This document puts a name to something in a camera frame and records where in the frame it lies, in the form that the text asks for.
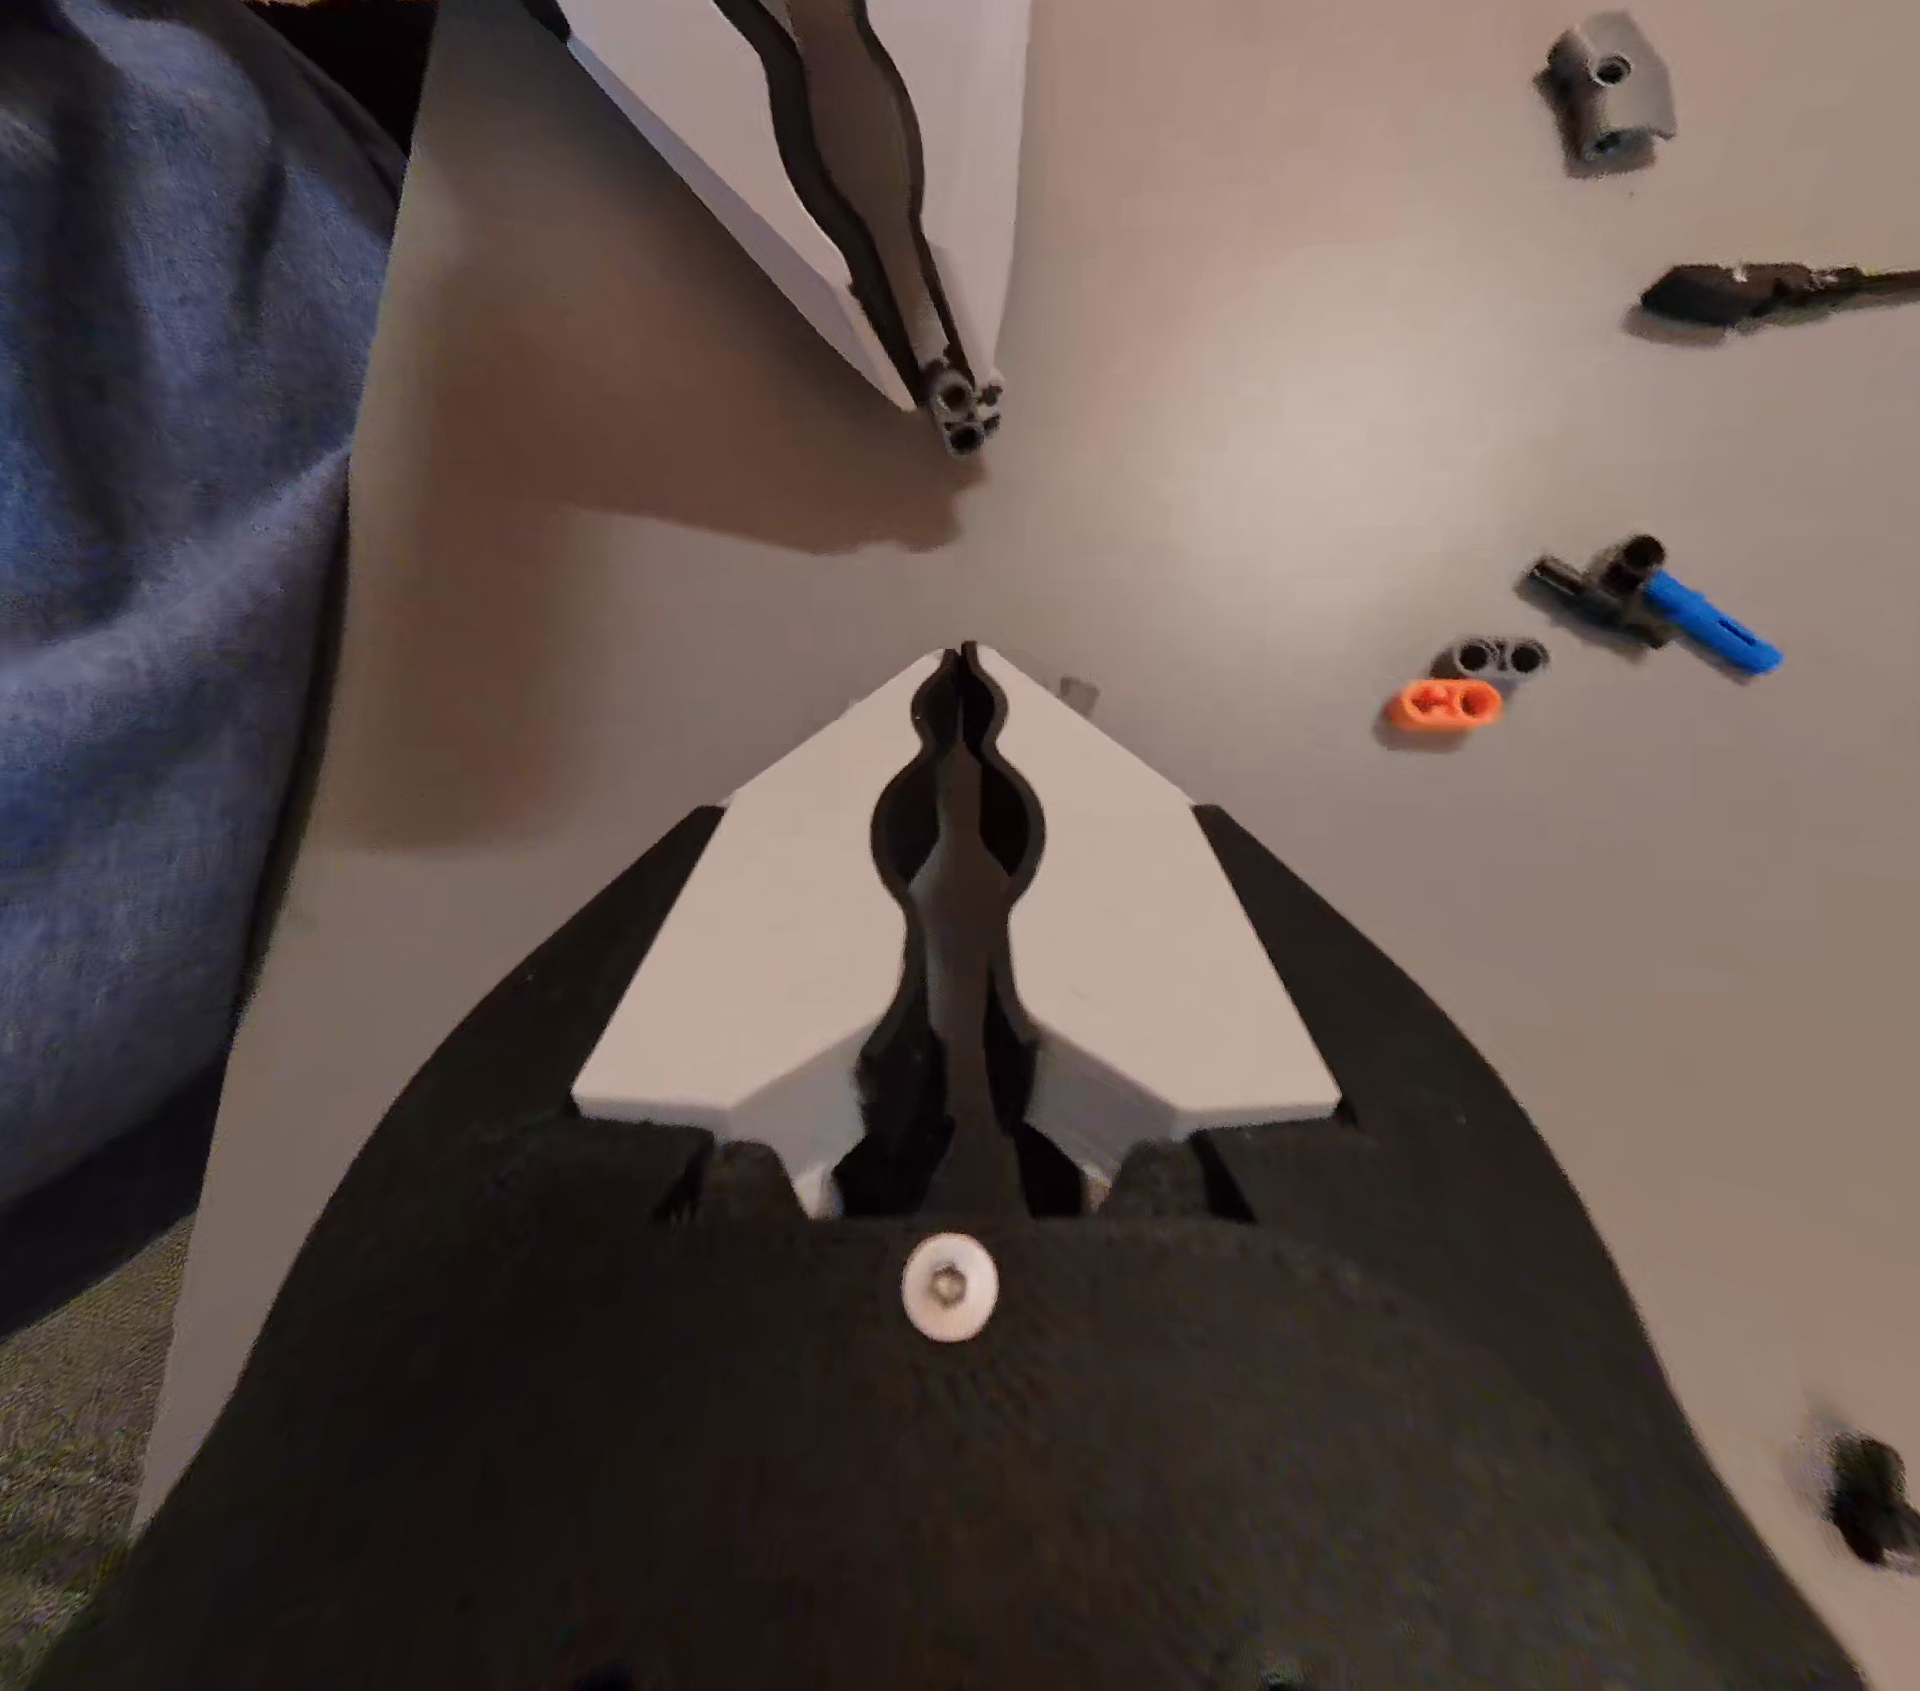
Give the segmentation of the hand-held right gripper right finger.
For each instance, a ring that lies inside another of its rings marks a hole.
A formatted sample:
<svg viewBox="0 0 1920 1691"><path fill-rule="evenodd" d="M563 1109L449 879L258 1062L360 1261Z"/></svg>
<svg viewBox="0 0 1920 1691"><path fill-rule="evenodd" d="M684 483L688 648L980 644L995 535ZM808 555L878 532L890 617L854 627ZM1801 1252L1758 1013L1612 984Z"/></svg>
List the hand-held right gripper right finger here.
<svg viewBox="0 0 1920 1691"><path fill-rule="evenodd" d="M1339 1085L1199 805L995 648L959 650L1006 877L983 1038L1040 1196L1089 1204L1145 1146L1334 1122Z"/></svg>

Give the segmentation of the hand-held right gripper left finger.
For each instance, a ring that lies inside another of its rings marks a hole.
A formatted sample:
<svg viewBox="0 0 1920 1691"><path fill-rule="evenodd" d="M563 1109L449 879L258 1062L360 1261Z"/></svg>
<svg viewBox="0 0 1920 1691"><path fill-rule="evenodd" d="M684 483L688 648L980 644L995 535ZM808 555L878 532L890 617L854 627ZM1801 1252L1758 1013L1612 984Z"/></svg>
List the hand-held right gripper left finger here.
<svg viewBox="0 0 1920 1691"><path fill-rule="evenodd" d="M574 1080L588 1122L770 1149L805 1212L837 1212L862 1143L854 1063L906 984L880 794L923 753L923 655L722 798L722 811Z"/></svg>

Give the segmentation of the dark grey square lego connector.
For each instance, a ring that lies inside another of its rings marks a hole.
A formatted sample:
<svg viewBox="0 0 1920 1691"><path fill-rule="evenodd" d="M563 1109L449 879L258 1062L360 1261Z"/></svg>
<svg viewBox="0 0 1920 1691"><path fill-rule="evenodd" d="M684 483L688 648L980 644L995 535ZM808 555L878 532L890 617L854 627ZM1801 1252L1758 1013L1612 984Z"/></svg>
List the dark grey square lego connector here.
<svg viewBox="0 0 1920 1691"><path fill-rule="evenodd" d="M928 362L921 376L921 406L928 411L948 458L973 458L1001 423L1001 371L973 371L962 362Z"/></svg>

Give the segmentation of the blurred black lego piece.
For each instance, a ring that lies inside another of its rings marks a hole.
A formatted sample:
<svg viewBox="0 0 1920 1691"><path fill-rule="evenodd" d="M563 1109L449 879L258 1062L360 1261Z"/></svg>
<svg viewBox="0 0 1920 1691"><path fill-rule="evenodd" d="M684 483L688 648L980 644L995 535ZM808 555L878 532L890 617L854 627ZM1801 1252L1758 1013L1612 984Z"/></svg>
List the blurred black lego piece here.
<svg viewBox="0 0 1920 1691"><path fill-rule="evenodd" d="M1824 1514L1863 1566L1918 1576L1918 1502L1906 1498L1906 1463L1893 1444L1861 1431L1833 1435Z"/></svg>

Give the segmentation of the orange two-hole beam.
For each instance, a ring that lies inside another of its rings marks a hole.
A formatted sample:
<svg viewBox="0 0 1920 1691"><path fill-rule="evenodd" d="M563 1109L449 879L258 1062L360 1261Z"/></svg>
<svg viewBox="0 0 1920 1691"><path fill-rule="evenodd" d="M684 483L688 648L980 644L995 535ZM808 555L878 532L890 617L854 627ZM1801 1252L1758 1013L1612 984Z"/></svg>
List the orange two-hole beam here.
<svg viewBox="0 0 1920 1691"><path fill-rule="evenodd" d="M1503 693L1479 677L1423 677L1401 685L1384 721L1405 737L1470 737L1503 716Z"/></svg>

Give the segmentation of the blue pin with black connector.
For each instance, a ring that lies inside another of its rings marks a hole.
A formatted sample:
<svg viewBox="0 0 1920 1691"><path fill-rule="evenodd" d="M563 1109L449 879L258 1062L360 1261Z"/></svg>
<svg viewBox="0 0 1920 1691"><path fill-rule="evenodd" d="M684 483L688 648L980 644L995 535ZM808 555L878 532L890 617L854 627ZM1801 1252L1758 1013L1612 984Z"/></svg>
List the blue pin with black connector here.
<svg viewBox="0 0 1920 1691"><path fill-rule="evenodd" d="M1523 575L1523 591L1641 648L1686 640L1715 667L1739 677L1771 677L1786 664L1783 648L1673 575L1665 570L1665 545L1652 532L1628 535L1596 551L1589 565L1569 565L1553 555L1535 557Z"/></svg>

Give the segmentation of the dark grey connector with hole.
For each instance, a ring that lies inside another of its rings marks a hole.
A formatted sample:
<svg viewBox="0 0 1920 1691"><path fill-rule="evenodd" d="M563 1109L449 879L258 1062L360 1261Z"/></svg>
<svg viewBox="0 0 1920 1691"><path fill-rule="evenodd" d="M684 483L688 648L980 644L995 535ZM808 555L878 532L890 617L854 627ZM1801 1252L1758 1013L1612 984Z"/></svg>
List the dark grey connector with hole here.
<svg viewBox="0 0 1920 1691"><path fill-rule="evenodd" d="M1578 167L1616 167L1680 136L1665 59L1623 8L1561 30L1543 79Z"/></svg>

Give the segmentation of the person's blue sweatshirt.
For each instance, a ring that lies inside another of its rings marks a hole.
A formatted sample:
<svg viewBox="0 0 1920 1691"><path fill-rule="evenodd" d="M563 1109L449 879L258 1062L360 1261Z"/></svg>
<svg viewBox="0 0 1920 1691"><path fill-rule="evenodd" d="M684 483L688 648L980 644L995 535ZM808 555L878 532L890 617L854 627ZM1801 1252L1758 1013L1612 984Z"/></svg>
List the person's blue sweatshirt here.
<svg viewBox="0 0 1920 1691"><path fill-rule="evenodd" d="M3 1204L224 1055L402 178L235 0L3 0Z"/></svg>

